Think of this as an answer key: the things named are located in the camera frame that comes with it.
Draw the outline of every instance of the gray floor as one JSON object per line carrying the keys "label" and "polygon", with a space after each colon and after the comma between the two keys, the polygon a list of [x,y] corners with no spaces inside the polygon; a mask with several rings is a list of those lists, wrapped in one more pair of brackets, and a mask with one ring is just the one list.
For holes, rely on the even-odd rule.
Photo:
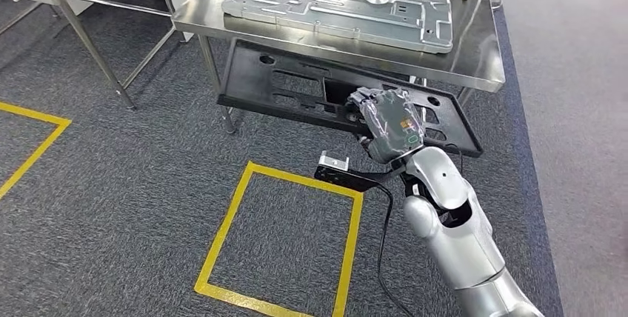
{"label": "gray floor", "polygon": [[[161,0],[125,1],[163,6]],[[0,2],[8,10],[3,17],[24,6]],[[331,150],[350,156],[356,169],[380,168],[350,136],[334,130],[236,111],[240,130],[225,134],[195,41],[167,43],[131,87],[138,110],[128,112],[78,37],[52,15],[43,7],[0,38],[11,45],[0,48],[0,101],[73,120],[0,201],[0,315],[254,316],[193,291],[247,161],[310,176],[320,152]],[[120,75],[169,25],[101,6],[81,19]],[[116,26],[120,19],[123,28]],[[478,94],[467,108],[486,152],[466,161],[464,175],[522,289],[547,316],[562,316],[543,211],[535,182],[527,180],[535,172],[521,141],[527,130],[504,15],[496,21],[507,86]],[[213,41],[213,47],[224,64],[227,43]],[[12,160],[0,161],[4,171],[13,169],[13,156],[22,156],[0,153]],[[393,191],[402,194],[399,186]],[[399,314],[375,277],[385,208],[385,198],[367,195],[348,316]],[[347,202],[261,177],[241,209],[210,282],[328,315]],[[398,209],[384,275],[417,316],[460,314]]]}
{"label": "gray floor", "polygon": [[628,310],[627,0],[506,0],[567,316]]}

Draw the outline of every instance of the robotic hand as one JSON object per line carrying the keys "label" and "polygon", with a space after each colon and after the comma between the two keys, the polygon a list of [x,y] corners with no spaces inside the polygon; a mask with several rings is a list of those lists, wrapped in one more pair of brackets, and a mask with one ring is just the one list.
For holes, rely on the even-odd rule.
{"label": "robotic hand", "polygon": [[370,156],[401,171],[404,215],[465,314],[542,316],[508,272],[469,182],[442,149],[423,145],[422,122],[407,93],[360,88],[350,101],[373,133],[361,139]]}

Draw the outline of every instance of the floor marking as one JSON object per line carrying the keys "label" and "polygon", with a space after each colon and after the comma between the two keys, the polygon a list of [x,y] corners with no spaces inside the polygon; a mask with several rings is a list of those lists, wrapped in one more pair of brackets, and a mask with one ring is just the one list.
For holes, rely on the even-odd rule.
{"label": "floor marking", "polygon": [[27,108],[15,106],[13,104],[6,104],[4,102],[0,102],[0,110],[13,113],[19,116],[26,116],[32,119],[38,119],[39,121],[50,122],[52,124],[56,124],[57,128],[35,149],[33,154],[31,154],[26,161],[20,165],[20,167],[9,177],[9,179],[0,186],[0,200],[4,197],[11,187],[26,173],[26,171],[35,164],[35,161],[39,159],[39,157],[48,149],[48,147],[63,133],[63,131],[67,128],[67,126],[72,123],[69,119],[63,119],[61,117],[48,115],[46,113],[41,113],[33,110],[28,110]]}
{"label": "floor marking", "polygon": [[214,264],[216,263],[216,259],[218,259],[218,254],[220,253],[220,249],[222,248],[222,244],[227,237],[227,233],[229,232],[229,228],[231,227],[233,218],[236,216],[236,212],[238,212],[238,208],[240,206],[240,202],[242,201],[244,191],[247,189],[251,176],[254,173],[295,182],[296,184],[314,187],[316,189],[328,191],[331,193],[337,193],[343,196],[349,196],[353,199],[351,219],[349,221],[349,232],[347,234],[347,243],[344,246],[344,256],[342,259],[342,266],[340,270],[340,279],[338,281],[338,289],[336,290],[336,297],[332,314],[333,317],[343,316],[344,308],[347,304],[347,297],[349,294],[349,282],[351,281],[351,269],[353,268],[353,255],[355,254],[355,244],[358,240],[358,228],[360,226],[360,214],[362,211],[363,194],[359,193],[358,191],[347,189],[346,187],[329,184],[327,182],[319,181],[314,178],[306,178],[304,176],[286,173],[284,171],[273,169],[271,167],[257,165],[251,161],[249,161],[247,167],[242,173],[242,177],[240,178],[240,182],[235,189],[233,199],[231,201],[231,204],[229,205],[229,209],[227,210],[227,214],[224,217],[224,220],[220,228],[218,229],[218,232],[216,233],[216,237],[212,242],[210,251],[207,253],[207,258],[203,263],[201,272],[198,274],[196,284],[194,285],[194,290],[202,295],[216,298],[218,300],[228,302],[236,306],[255,310],[269,316],[309,316],[305,313],[288,310],[287,308],[278,306],[276,304],[271,304],[269,302],[258,300],[257,298],[244,296],[239,293],[224,289],[223,287],[215,286],[208,283],[210,275],[214,268]]}

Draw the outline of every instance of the screw hole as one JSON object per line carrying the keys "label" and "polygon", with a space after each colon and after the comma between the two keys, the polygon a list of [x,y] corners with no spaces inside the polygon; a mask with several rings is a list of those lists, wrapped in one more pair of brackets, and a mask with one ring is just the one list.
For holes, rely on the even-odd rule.
{"label": "screw hole", "polygon": [[429,97],[427,98],[427,101],[428,101],[430,104],[433,104],[434,106],[440,106],[440,105],[441,105],[441,102],[440,102],[440,101],[439,101],[436,97],[429,96]]}
{"label": "screw hole", "polygon": [[266,65],[273,65],[273,64],[275,64],[275,59],[273,57],[270,57],[270,56],[260,56],[259,57],[259,61],[261,61],[262,63],[264,63]]}

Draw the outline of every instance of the hole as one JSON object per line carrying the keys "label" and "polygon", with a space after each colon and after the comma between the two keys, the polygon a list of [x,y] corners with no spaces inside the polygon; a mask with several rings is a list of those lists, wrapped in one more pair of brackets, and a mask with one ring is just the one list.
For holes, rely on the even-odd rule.
{"label": "hole", "polygon": [[302,93],[304,95],[323,97],[321,82],[317,79],[308,78],[299,74],[287,73],[284,71],[273,71],[271,84],[282,90]]}
{"label": "hole", "polygon": [[436,116],[436,112],[434,112],[434,110],[432,110],[431,108],[418,106],[417,104],[415,104],[414,107],[416,108],[416,112],[418,113],[420,118],[422,118],[421,111],[425,110],[425,122],[432,123],[432,124],[440,124],[440,121],[438,120],[438,117]]}
{"label": "hole", "polygon": [[325,101],[332,104],[345,105],[347,98],[354,93],[358,87],[334,79],[325,79]]}
{"label": "hole", "polygon": [[435,139],[437,141],[446,141],[447,136],[445,133],[442,133],[440,130],[433,130],[432,128],[425,129],[425,136],[427,138]]}
{"label": "hole", "polygon": [[298,107],[298,101],[296,101],[296,99],[291,96],[280,95],[278,93],[274,93],[273,101],[280,106],[291,107],[291,108]]}
{"label": "hole", "polygon": [[430,104],[433,104],[434,106],[440,106],[441,105],[441,102],[436,97],[433,97],[433,96],[428,96],[427,97],[427,101]]}
{"label": "hole", "polygon": [[266,65],[275,64],[275,59],[272,56],[260,56],[259,61],[261,61],[262,63]]}

